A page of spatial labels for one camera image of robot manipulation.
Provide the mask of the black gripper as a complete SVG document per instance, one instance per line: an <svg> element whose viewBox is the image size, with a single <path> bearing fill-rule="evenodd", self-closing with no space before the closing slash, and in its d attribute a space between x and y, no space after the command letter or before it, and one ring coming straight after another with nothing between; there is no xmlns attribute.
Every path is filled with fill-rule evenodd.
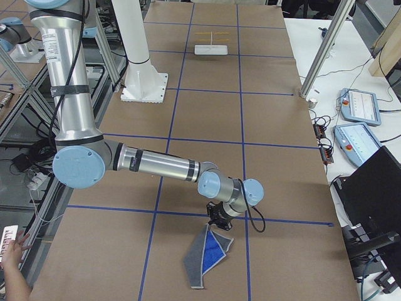
<svg viewBox="0 0 401 301"><path fill-rule="evenodd" d="M222 203L218 203L220 209L219 209L219 218L216 220L209 220L208 224L209 225L216 225L218 228L229 231L232 228L231 220L233 219L232 216L229 216L224 208Z"/></svg>

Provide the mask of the bystander hand with phone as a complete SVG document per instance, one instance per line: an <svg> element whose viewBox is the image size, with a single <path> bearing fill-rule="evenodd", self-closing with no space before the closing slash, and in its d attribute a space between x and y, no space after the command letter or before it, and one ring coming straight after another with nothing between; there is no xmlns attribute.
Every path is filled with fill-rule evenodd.
<svg viewBox="0 0 401 301"><path fill-rule="evenodd" d="M4 271L4 277L19 272L19 264L23 261L23 252L31 248L31 246L24 246L25 241L31 235L26 233L24 236L22 236L22 234L22 231L18 232L16 239L11 240L7 245L1 262L1 267Z"/></svg>

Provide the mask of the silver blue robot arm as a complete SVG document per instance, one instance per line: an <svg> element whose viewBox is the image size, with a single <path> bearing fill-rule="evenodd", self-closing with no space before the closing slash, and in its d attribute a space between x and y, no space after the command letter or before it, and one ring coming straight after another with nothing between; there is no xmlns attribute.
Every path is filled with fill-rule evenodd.
<svg viewBox="0 0 401 301"><path fill-rule="evenodd" d="M1 20L1 47L10 52L16 45L23 45L32 40L23 22L17 17Z"/></svg>
<svg viewBox="0 0 401 301"><path fill-rule="evenodd" d="M31 22L40 30L55 101L52 124L56 154L53 173L68 187L85 189L107 170L127 169L197 184L209 199L210 224L231 229L231 221L252 213L264 189L255 179L225 176L211 162L198 162L170 154L129 147L104 138L97 129L81 41L86 29L96 26L94 1L28 1Z"/></svg>

